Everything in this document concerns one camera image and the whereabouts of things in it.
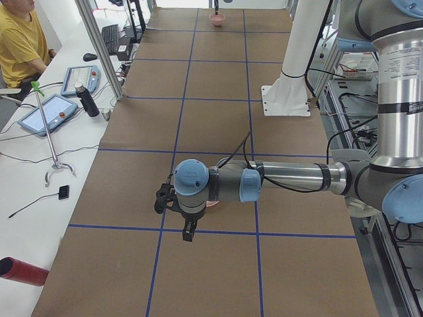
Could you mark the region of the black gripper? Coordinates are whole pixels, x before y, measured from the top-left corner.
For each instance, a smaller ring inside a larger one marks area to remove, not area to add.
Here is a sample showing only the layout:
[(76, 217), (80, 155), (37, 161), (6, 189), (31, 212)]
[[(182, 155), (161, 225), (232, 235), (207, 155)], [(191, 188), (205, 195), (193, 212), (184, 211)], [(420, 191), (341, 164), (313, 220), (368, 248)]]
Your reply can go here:
[(182, 232), (182, 239), (186, 242), (193, 241), (195, 229), (198, 221), (205, 215), (205, 211), (199, 211), (197, 213), (182, 212), (181, 215), (184, 218), (184, 228)]

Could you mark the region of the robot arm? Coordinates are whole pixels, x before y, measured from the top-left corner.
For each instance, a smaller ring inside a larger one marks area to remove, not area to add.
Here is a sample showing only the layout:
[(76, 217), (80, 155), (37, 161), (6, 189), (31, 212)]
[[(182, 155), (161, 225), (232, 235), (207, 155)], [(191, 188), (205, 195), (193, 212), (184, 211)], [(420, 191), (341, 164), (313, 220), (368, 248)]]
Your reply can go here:
[(338, 44), (379, 54), (377, 154), (334, 164), (223, 159), (182, 161), (171, 180), (172, 208), (194, 237), (210, 201), (256, 201), (262, 188), (331, 191), (356, 198), (402, 223), (422, 221), (422, 2), (342, 1)]
[(213, 5), (214, 5), (214, 13), (215, 15), (219, 14), (219, 0), (213, 0)]

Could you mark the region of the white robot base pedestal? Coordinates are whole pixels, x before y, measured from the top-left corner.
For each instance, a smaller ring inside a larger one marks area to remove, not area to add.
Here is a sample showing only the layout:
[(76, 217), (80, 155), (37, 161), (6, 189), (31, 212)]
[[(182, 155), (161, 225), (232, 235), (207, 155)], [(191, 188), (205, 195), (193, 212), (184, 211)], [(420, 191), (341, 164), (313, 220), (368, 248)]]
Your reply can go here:
[(261, 87), (265, 116), (311, 115), (306, 72), (331, 6), (329, 0), (298, 1), (280, 76), (272, 85)]

